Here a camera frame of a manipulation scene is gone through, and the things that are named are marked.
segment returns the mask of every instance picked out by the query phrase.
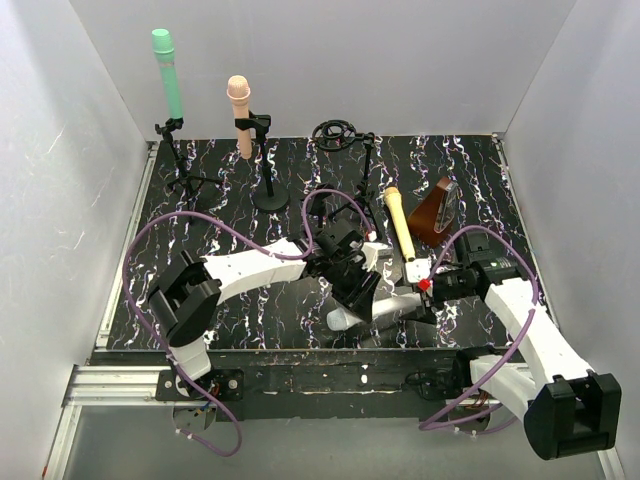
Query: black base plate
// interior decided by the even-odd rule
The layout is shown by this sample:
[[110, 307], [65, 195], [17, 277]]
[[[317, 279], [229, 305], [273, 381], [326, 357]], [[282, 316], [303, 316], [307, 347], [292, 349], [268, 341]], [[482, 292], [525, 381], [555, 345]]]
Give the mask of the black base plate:
[[267, 194], [267, 186], [260, 182], [256, 192], [251, 197], [253, 206], [261, 213], [282, 212], [289, 206], [289, 191], [279, 183], [273, 182], [273, 197]]

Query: pink microphone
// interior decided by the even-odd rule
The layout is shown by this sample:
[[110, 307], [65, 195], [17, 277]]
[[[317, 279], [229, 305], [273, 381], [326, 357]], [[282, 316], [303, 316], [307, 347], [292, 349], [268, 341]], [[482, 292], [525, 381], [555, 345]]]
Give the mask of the pink microphone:
[[[249, 95], [251, 95], [251, 89], [247, 79], [242, 75], [231, 77], [227, 85], [227, 95], [231, 99], [233, 116], [235, 118], [249, 118]], [[249, 160], [251, 158], [251, 132], [249, 130], [240, 130], [239, 128], [236, 128], [236, 131], [238, 132], [240, 155], [245, 160]]]

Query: metronome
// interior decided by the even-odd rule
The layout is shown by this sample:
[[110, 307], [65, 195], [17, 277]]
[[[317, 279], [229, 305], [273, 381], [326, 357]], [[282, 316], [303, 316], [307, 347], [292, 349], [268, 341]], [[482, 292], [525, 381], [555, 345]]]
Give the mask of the metronome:
[[428, 246], [440, 245], [453, 226], [458, 211], [458, 184], [442, 177], [407, 219], [409, 232]]

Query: black marble tabletop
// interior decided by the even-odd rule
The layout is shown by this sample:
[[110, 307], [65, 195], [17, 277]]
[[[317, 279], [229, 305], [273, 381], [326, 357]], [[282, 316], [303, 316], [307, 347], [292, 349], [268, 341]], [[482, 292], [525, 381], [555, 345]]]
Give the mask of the black marble tabletop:
[[[364, 163], [364, 149], [356, 143], [336, 153], [317, 151], [308, 138], [271, 138], [269, 160], [277, 179], [291, 193], [291, 206], [281, 214], [257, 213], [250, 195], [260, 181], [259, 156], [246, 161], [239, 156], [235, 140], [180, 142], [196, 175], [219, 176], [224, 186], [204, 187], [197, 209], [215, 215], [259, 244], [268, 244], [301, 230], [301, 199], [320, 183], [355, 192]], [[171, 194], [165, 185], [177, 171], [168, 145], [161, 144], [151, 183], [144, 201], [140, 227], [161, 214], [186, 209], [185, 198]], [[379, 194], [373, 206], [386, 241], [394, 243], [393, 224], [383, 209], [382, 192], [395, 185], [403, 195], [408, 214], [435, 186], [448, 176], [460, 185], [456, 227], [481, 224], [500, 233], [532, 265], [528, 244], [518, 217], [507, 177], [489, 136], [378, 137], [373, 156], [371, 186]], [[329, 209], [342, 201], [330, 198]], [[418, 257], [435, 258], [435, 251], [414, 242]], [[181, 249], [201, 255], [227, 254], [245, 246], [219, 229], [185, 219], [173, 219], [154, 228], [130, 262], [131, 291], [143, 311], [152, 318], [145, 301], [149, 284]], [[394, 245], [393, 260], [381, 260], [383, 279], [377, 299], [403, 293], [394, 287], [401, 277], [401, 256]], [[210, 348], [424, 348], [467, 347], [492, 343], [505, 345], [505, 329], [478, 299], [450, 302], [438, 315], [438, 325], [405, 322], [386, 315], [370, 325], [347, 332], [332, 332], [325, 317], [336, 308], [330, 286], [307, 278], [290, 284], [259, 288], [228, 300], [212, 319], [205, 338]], [[107, 345], [112, 350], [158, 349], [140, 328], [124, 297], [119, 298]]]

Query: red button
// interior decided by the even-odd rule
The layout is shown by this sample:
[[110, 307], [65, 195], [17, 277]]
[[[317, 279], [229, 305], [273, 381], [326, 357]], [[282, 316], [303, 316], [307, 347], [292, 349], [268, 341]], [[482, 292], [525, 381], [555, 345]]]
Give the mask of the red button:
[[429, 280], [428, 278], [423, 278], [418, 282], [418, 288], [423, 292], [426, 292], [427, 290], [429, 290], [430, 286], [431, 286], [431, 280]]

